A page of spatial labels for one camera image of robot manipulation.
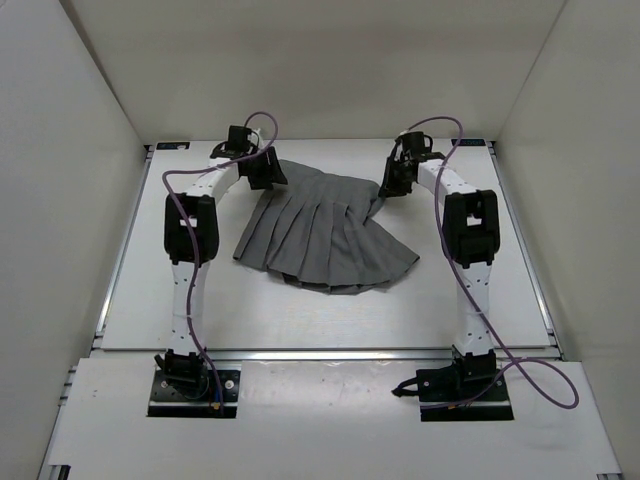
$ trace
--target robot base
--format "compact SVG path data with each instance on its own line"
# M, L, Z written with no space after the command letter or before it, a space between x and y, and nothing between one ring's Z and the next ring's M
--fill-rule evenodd
M222 384L224 413L215 401L217 395L213 374L207 370L208 382L205 388L193 396L174 388L167 381L164 372L156 369L149 395L147 416L178 418L236 418L238 395L240 392L240 370L218 370Z
M428 408L431 405L459 402L472 398L482 391L492 379L484 382L463 384L455 387L456 378L447 376L450 367L434 370L418 370L418 399L420 400L420 420L423 422L456 422L456 421L501 421L513 420L513 410L509 401L509 392L504 379L500 379L487 393L471 405L455 408Z

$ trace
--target metal frame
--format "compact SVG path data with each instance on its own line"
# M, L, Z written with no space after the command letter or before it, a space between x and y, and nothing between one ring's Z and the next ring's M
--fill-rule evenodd
M96 338L91 351L91 358L123 358L149 356L163 353L161 350L103 350L101 338ZM502 349L495 350L499 360L508 360ZM517 357L544 358L559 360L560 351L556 347L518 348ZM281 361L419 361L419 360L451 360L451 349L392 349L392 350L209 350L216 362L281 362Z
M538 308L540 308L542 320L544 321L544 324L547 327L547 333L549 333L549 336L552 337L552 342L551 342L552 345L555 344L558 347L561 358L564 360L564 352L556 336L556 329L553 324L553 317L551 315L551 311L549 310L549 306L547 305L547 300L545 299L544 293L542 291L540 280L538 279L538 275L536 273L535 267L533 266L533 261L531 260L531 256L529 255L527 242L524 239L522 229L520 228L518 215L516 214L516 210L515 210L515 207L513 206L511 196L509 195L509 190L505 185L504 175L500 170L500 165L498 164L498 157L496 155L496 150L493 146L493 142L487 142L487 146L489 148L489 154L491 155L491 162L493 163L493 169L496 171L496 175L498 176L498 181L500 182L500 188L502 189L502 195L504 196L504 200L507 206L507 211L509 212L509 217L511 218L511 222L513 223L513 229L516 232L516 238L518 239L518 244L520 245L520 251L522 252L522 257L524 258L524 263L527 267L527 271L529 272L529 279L531 280L531 285L533 286L533 291L535 293L536 300L538 302Z
M40 472L38 474L37 480L64 480L66 478L65 475L68 474L68 469L62 465L49 465L49 457L51 455L51 448L53 447L53 443L56 438L56 433L58 432L58 428L60 427L62 415L67 403L67 398L69 397L69 392L71 391L71 386L73 384L76 370L77 367L71 367L69 369L67 381L65 382L62 393L60 394L56 421L53 424L53 429L51 430L51 435L49 436L47 450L42 457L42 464L40 465Z
M113 299L113 293L116 290L116 286L118 285L118 278L120 277L120 270L122 268L122 263L124 261L124 256L127 253L127 246L129 245L129 238L131 238L131 232L133 231L133 224L136 221L136 216L138 214L138 208L140 207L140 201L142 200L142 192L144 190L144 186L147 183L147 176L149 174L149 168L151 167L151 160L153 158L153 152L155 147L150 147L147 152L147 156L144 162L144 170L142 172L142 178L140 179L140 185L138 187L138 195L136 197L136 203L131 209L131 214L129 216L129 222L127 231L122 237L122 242L120 243L120 248L118 249L118 256L116 257L116 262L113 266L113 270L111 272L111 279L109 280L109 286L107 287L107 293L105 294L104 301L102 302L102 308L100 309L100 316L98 317L98 323L96 325L96 332L101 332L104 330L105 322L107 320L107 315L109 314L109 307L111 306L111 300Z

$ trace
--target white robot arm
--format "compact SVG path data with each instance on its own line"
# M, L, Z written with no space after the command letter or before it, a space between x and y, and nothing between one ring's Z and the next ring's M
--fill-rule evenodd
M256 155L263 143L259 131L231 126L227 141L217 145L211 153L210 166ZM287 183L275 148L271 146L255 158L200 176L186 192L176 194L198 242L199 265L191 293L190 317L202 349L206 348L202 343L204 285L219 247L216 205L240 177L247 177L253 190L271 189L274 183ZM171 260L174 279L172 335L164 358L157 355L156 362L167 383L180 389L186 398L202 391L202 382L207 378L207 366L200 354L201 349L190 334L187 320L189 286L196 267L194 249L185 220L171 196L167 197L165 203L164 247Z
M428 160L418 166L418 185L425 187L431 193L435 192L436 177L442 165L442 160ZM478 189L465 182L455 171L446 169L440 179L438 203L445 205L447 197L453 194L476 195ZM467 265L455 263L456 270L465 281L465 286L471 292L482 312L489 313L489 277L491 275L491 261L469 262ZM462 355L484 355L493 349L491 336L484 322L469 303L467 296L456 283L458 304L458 327L454 339L454 346Z
M380 189L384 197L404 196L417 183L435 194L444 155L425 145L422 132L405 132L387 158ZM494 256L500 247L498 203L495 192L479 190L446 169L440 176L439 198L444 207L443 250L464 280L482 313L489 313L489 278ZM483 391L495 378L496 355L484 321L469 302L462 286L457 288L457 330L453 342L453 363L448 367L418 370L416 378L402 382L393 390L397 396L419 396L421 402L456 402ZM418 390L406 390L417 384ZM506 390L496 387L493 398L504 399ZM429 407L423 414L430 415Z

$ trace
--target gray pleated skirt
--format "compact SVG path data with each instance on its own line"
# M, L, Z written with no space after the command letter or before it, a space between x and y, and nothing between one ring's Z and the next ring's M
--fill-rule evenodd
M419 256L371 217L382 207L370 180L280 160L288 186L265 191L233 258L286 282L331 294L398 280Z

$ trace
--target white wall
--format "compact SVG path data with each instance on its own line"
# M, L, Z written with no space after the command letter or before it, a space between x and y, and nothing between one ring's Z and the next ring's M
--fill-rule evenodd
M144 159L55 0L0 7L0 471L35 478Z
M570 358L640 478L640 2L570 0L498 153Z
M448 113L495 139L563 3L62 1L147 143L221 138L256 109L282 138L388 138Z

